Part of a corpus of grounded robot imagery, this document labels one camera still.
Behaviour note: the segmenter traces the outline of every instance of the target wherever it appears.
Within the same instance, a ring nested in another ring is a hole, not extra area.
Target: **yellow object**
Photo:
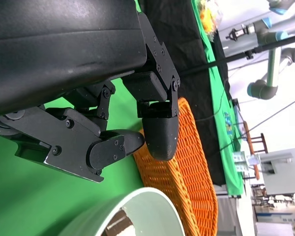
[[[207,160],[188,102],[181,98],[178,104],[179,135],[174,158],[156,161],[144,144],[134,153],[134,159],[144,185],[161,190],[173,202],[186,236],[216,236],[218,206]]]
[[[201,11],[200,19],[206,33],[212,32],[215,30],[214,20],[212,18],[212,12],[209,8],[205,8]]]

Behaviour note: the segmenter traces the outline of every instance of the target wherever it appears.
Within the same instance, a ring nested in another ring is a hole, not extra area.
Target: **black pole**
[[[274,48],[282,47],[282,46],[285,46],[285,45],[288,45],[288,44],[291,44],[291,43],[295,43],[295,36],[280,40],[278,42],[273,42],[273,43],[265,44],[265,45],[262,45],[262,46],[258,46],[258,47],[254,48],[254,49],[250,49],[250,50],[247,50],[245,52],[229,56],[227,58],[216,60],[216,61],[210,62],[208,64],[204,64],[204,65],[201,65],[201,66],[196,66],[196,67],[191,68],[189,70],[184,70],[184,71],[179,73],[179,76],[180,77],[185,77],[185,76],[197,73],[199,71],[209,69],[209,68],[211,68],[213,66],[217,66],[217,65],[220,65],[222,63],[228,63],[228,62],[238,60],[238,59],[242,59],[242,58],[251,59],[251,58],[253,58],[252,57],[253,54],[262,53],[264,51],[268,51],[268,50],[271,50],[271,49],[274,49]]]

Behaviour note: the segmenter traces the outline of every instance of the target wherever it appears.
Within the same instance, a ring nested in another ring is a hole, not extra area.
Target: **black metal bracket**
[[[96,123],[102,131],[107,128],[109,118],[109,103],[116,87],[112,82],[106,81],[101,84],[77,88],[63,97],[74,105],[74,109]]]
[[[71,108],[33,107],[0,117],[17,130],[9,139],[18,157],[91,181],[101,182],[102,169],[132,154],[144,144],[139,132],[100,127]]]
[[[178,88],[180,78],[166,46],[159,42],[143,13],[139,14],[147,49],[147,62],[122,78],[137,100],[138,117],[151,155],[159,160],[174,156],[178,140]]]

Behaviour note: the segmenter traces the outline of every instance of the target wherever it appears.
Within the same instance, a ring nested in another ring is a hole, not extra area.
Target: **black cloth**
[[[203,42],[190,0],[145,0],[143,9],[159,41],[163,41],[177,71],[184,71],[207,63]],[[217,57],[222,57],[222,45],[213,43]],[[227,67],[220,68],[223,80]],[[181,78],[179,97],[187,99],[195,120],[213,115],[208,70]],[[214,184],[225,184],[215,120],[196,122],[209,172]]]

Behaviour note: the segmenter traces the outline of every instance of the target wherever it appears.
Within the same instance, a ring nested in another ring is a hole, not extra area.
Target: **wooden chair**
[[[253,155],[253,154],[261,153],[261,152],[268,153],[267,146],[266,146],[266,139],[265,139],[264,134],[261,133],[259,137],[251,138],[247,122],[244,121],[243,124],[244,124],[244,127],[245,127],[246,138],[247,138],[247,142],[248,142],[248,145],[249,145],[250,154]],[[256,143],[262,143],[263,146],[264,146],[264,149],[254,151],[253,144],[256,144]],[[256,178],[257,180],[259,180],[260,175],[259,175],[259,170],[258,170],[257,165],[254,165],[254,170],[255,170],[255,177],[245,177],[244,179]]]

